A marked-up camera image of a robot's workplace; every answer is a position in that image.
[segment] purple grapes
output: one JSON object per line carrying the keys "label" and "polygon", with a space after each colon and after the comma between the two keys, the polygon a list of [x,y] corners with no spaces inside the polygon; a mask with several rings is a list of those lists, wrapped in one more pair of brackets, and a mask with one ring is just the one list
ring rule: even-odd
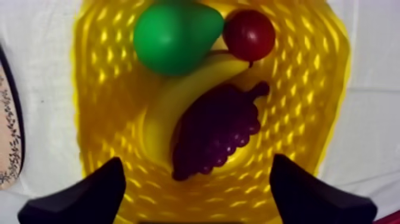
{"label": "purple grapes", "polygon": [[237,148],[246,146],[261,128],[253,101],[268,95],[269,90],[266,82],[248,92],[226,84],[198,98],[182,116],[173,151],[173,179],[184,181],[196,173],[210,174]]}

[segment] white backdrop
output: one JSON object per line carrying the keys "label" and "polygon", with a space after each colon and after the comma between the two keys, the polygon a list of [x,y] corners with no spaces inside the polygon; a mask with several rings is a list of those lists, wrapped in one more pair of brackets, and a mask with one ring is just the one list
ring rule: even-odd
{"label": "white backdrop", "polygon": [[[378,217],[400,209],[400,1],[329,0],[344,21],[353,69],[319,177],[371,197]],[[28,198],[81,179],[70,51],[80,0],[0,0],[0,42],[20,93],[26,161],[0,191],[0,223]]]}

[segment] black object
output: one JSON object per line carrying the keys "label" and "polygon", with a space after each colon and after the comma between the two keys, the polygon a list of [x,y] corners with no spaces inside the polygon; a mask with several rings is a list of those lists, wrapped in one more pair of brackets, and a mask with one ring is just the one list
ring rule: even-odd
{"label": "black object", "polygon": [[126,189],[119,158],[112,158],[81,182],[50,196],[28,201],[21,224],[112,224]]}
{"label": "black object", "polygon": [[284,155],[275,155],[270,184],[284,224],[371,224],[377,213],[369,198],[329,186]]}

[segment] woven plastic basket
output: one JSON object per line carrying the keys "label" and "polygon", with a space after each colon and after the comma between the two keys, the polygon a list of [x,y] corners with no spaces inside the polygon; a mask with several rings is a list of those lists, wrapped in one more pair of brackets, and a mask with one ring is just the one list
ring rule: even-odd
{"label": "woven plastic basket", "polygon": [[[265,13],[277,33],[273,52],[232,80],[271,85],[257,101],[262,130],[212,175],[186,182],[143,153],[142,122],[164,77],[137,60],[133,28],[147,0],[86,1],[76,23],[74,81],[85,174],[111,157],[124,162],[127,190],[116,223],[280,222],[268,182],[274,153],[314,173],[330,138],[349,74],[349,43],[324,0],[205,0],[224,16]],[[214,49],[226,49],[219,39]]]}

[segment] plastic banana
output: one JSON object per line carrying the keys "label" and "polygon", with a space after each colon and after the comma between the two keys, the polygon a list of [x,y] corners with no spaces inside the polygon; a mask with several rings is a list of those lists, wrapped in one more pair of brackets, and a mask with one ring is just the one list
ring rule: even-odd
{"label": "plastic banana", "polygon": [[192,74],[166,84],[149,106],[143,124],[143,143],[149,159],[170,169],[171,139],[183,113],[202,94],[248,67],[246,61],[229,54],[217,54],[207,58]]}

